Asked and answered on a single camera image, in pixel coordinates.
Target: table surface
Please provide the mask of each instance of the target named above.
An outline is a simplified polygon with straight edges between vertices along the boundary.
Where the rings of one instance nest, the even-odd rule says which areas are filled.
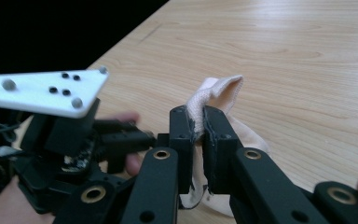
[[[206,77],[242,74],[230,114],[296,185],[356,186],[358,1],[171,0],[91,68],[101,65],[111,77],[98,116],[135,110],[153,133]],[[235,220],[201,205],[178,223]]]

